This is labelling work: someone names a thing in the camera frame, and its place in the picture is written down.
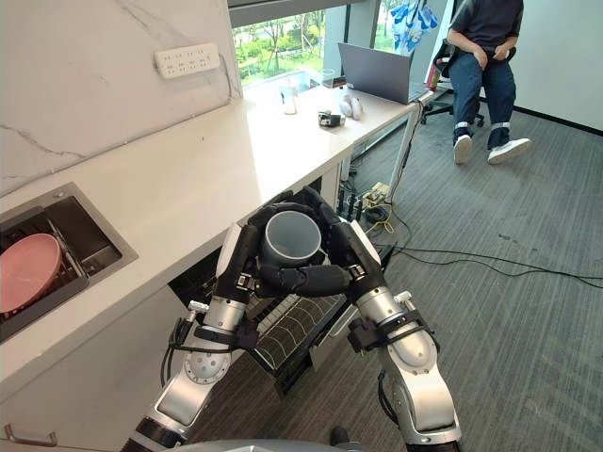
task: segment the floor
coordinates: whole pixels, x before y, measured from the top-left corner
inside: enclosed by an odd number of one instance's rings
[[[520,113],[512,123],[512,134],[531,137],[534,147],[498,166],[486,163],[487,130],[477,131],[474,153],[457,167],[451,116],[417,129],[395,196],[412,238],[386,279],[394,293],[412,292],[436,330],[465,451],[603,450],[603,289],[585,283],[603,280],[511,277],[466,260],[507,273],[533,268],[419,251],[603,277],[603,137]],[[391,135],[355,162],[358,192],[389,180],[400,139],[401,132]],[[394,234],[372,234],[373,241],[404,244],[408,230],[392,224]],[[411,255],[465,261],[438,266]],[[194,439],[326,443],[331,427],[342,425],[370,450],[403,450],[379,406],[379,370],[374,353],[356,355],[343,342],[328,367],[308,370],[280,400],[270,377],[244,356],[215,388]]]

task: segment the pink plate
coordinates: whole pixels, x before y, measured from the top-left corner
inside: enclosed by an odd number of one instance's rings
[[[52,283],[60,267],[60,245],[49,234],[19,240],[0,255],[2,313],[24,307]]]

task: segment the sink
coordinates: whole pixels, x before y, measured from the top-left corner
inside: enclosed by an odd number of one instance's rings
[[[69,183],[0,216],[0,251],[31,234],[52,234],[60,270],[41,298],[0,316],[0,342],[138,258],[90,200]]]

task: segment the drawer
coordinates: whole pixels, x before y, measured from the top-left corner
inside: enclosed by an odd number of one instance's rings
[[[120,450],[161,390],[168,336],[186,313],[162,288],[3,402],[1,426],[26,438],[54,431],[59,446]]]

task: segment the blue jeans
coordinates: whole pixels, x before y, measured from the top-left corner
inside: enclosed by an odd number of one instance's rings
[[[501,146],[509,141],[509,128],[500,125],[509,122],[515,102],[515,81],[507,60],[488,59],[481,70],[478,60],[467,52],[460,52],[449,69],[454,88],[454,120],[473,123],[480,109],[480,89],[486,91],[490,122],[495,126],[488,140],[488,148]]]

